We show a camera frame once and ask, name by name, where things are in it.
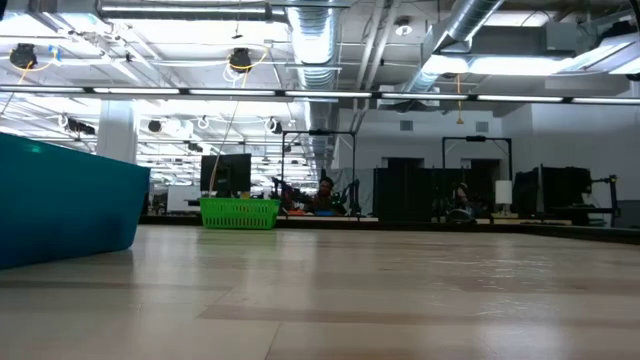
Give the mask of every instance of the lamp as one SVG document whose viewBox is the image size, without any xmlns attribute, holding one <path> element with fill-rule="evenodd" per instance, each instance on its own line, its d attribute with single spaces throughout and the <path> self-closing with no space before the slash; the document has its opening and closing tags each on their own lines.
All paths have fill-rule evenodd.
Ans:
<svg viewBox="0 0 640 360">
<path fill-rule="evenodd" d="M 513 202 L 513 190 L 511 181 L 496 181 L 496 205 L 502 205 L 501 214 L 507 216 L 509 214 L 509 206 Z"/>
</svg>

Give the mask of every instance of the black screen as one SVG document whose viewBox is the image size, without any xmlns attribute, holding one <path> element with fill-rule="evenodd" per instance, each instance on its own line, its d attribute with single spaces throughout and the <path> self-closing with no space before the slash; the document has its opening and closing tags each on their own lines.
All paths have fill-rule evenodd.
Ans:
<svg viewBox="0 0 640 360">
<path fill-rule="evenodd" d="M 208 191 L 216 156 L 203 156 L 200 169 L 200 190 Z M 251 154 L 222 155 L 216 170 L 213 190 L 222 187 L 227 191 L 251 190 Z"/>
</svg>

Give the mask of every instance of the ceiling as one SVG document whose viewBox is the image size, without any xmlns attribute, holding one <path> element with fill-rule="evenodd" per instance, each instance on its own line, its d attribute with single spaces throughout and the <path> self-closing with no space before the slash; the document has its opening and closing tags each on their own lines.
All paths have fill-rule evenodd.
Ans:
<svg viewBox="0 0 640 360">
<path fill-rule="evenodd" d="M 148 4 L 154 1 L 119 3 Z M 627 1 L 592 0 L 588 2 L 588 6 L 585 3 L 587 2 L 579 0 L 509 0 L 491 16 L 485 26 L 541 27 L 549 21 L 584 22 L 628 11 Z M 238 2 L 226 2 L 223 5 L 230 6 L 229 4 L 235 6 Z M 401 2 L 398 17 L 408 16 L 413 31 L 406 36 L 391 32 L 382 57 L 384 65 L 380 66 L 375 74 L 374 87 L 399 85 L 411 78 L 422 66 L 421 46 L 425 41 L 428 26 L 448 17 L 452 5 L 453 1 L 449 0 Z M 360 0 L 341 10 L 339 59 L 336 64 L 339 68 L 338 89 L 353 90 L 356 86 L 364 40 L 367 32 L 372 31 L 368 24 L 374 6 L 374 1 Z M 105 25 L 80 19 L 66 24 L 58 23 L 57 27 L 56 29 L 51 21 L 43 20 L 42 17 L 27 14 L 6 16 L 0 22 L 0 82 L 68 86 L 244 86 L 268 89 L 295 89 L 298 86 L 297 72 L 293 66 L 295 59 L 290 42 L 290 29 L 282 23 L 147 19 L 111 20 Z M 86 36 L 72 36 L 71 31 L 91 32 L 96 36 L 89 39 Z M 583 35 L 587 38 L 585 41 L 589 41 L 589 36 Z M 17 43 L 35 44 L 35 53 L 38 56 L 36 69 L 43 69 L 45 66 L 46 69 L 24 74 L 21 69 L 15 68 L 8 57 Z M 227 72 L 227 57 L 234 48 L 239 47 L 249 48 L 252 61 L 260 64 L 252 68 L 246 79 L 239 78 L 233 81 L 230 79 L 232 73 L 230 75 Z M 52 48 L 58 51 L 57 60 Z M 553 94 L 571 90 L 591 95 L 615 95 L 628 86 L 624 76 L 600 74 L 592 79 L 591 81 L 590 76 L 581 76 L 579 79 L 563 77 L 559 80 L 542 76 L 461 74 L 458 78 L 440 77 L 435 86 L 441 92 Z M 62 114 L 91 125 L 99 131 L 99 99 L 0 93 L 0 104 L 3 107 L 6 105 L 0 119 L 0 131 L 3 132 L 35 138 L 77 137 L 77 134 L 71 134 L 60 126 Z M 193 139 L 222 141 L 235 106 L 235 101 L 137 100 L 136 109 L 141 119 L 139 163 L 154 168 L 155 179 L 158 182 L 189 183 L 194 170 L 199 171 L 199 154 L 189 151 L 183 144 L 158 143 L 156 140 L 177 139 L 178 135 L 167 132 L 153 133 L 147 128 L 149 121 L 190 121 L 194 124 L 193 133 L 190 135 Z M 442 103 L 431 110 L 446 111 L 456 108 L 455 103 Z M 305 105 L 301 102 L 240 102 L 233 117 L 228 140 L 256 145 L 226 144 L 222 151 L 254 154 L 256 170 L 264 174 L 254 182 L 266 185 L 270 176 L 280 173 L 276 169 L 280 156 L 280 146 L 277 144 L 282 138 L 266 130 L 265 122 L 275 119 L 285 129 L 307 130 L 304 110 Z M 511 111 L 513 106 L 479 104 L 478 108 L 471 107 L 468 110 L 493 112 L 492 116 L 500 116 L 501 111 Z M 370 115 L 369 118 L 381 117 Z M 345 128 L 345 123 L 350 121 L 351 116 L 341 117 L 341 127 Z M 381 121 L 372 120 L 370 128 L 366 127 L 366 123 L 363 126 L 366 130 L 363 134 L 367 136 L 381 137 L 385 133 L 385 123 Z M 432 133 L 434 129 L 429 128 L 428 131 Z M 57 143 L 80 151 L 94 152 L 95 139 L 86 136 L 84 138 L 82 142 Z M 317 180 L 317 172 L 313 171 L 314 159 L 309 154 L 309 139 L 301 136 L 293 145 L 291 153 L 287 155 L 289 160 L 285 177 L 289 173 L 291 182 L 313 187 Z M 219 146 L 212 146 L 206 150 L 215 154 L 220 149 Z M 270 165 L 262 161 L 265 156 L 269 157 Z M 291 160 L 296 160 L 298 164 L 290 164 Z"/>
</svg>

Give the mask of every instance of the green basket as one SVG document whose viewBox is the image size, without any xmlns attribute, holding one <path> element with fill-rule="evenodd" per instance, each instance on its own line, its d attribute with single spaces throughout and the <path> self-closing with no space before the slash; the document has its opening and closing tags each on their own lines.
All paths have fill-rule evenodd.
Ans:
<svg viewBox="0 0 640 360">
<path fill-rule="evenodd" d="M 279 200 L 200 198 L 207 229 L 271 229 L 279 208 Z"/>
</svg>

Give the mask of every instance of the wooden floor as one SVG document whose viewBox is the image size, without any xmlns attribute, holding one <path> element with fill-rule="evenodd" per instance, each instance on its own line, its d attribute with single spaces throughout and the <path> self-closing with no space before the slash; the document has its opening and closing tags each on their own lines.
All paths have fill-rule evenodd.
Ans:
<svg viewBox="0 0 640 360">
<path fill-rule="evenodd" d="M 1 360 L 640 359 L 640 248 L 142 226 L 0 272 Z"/>
</svg>

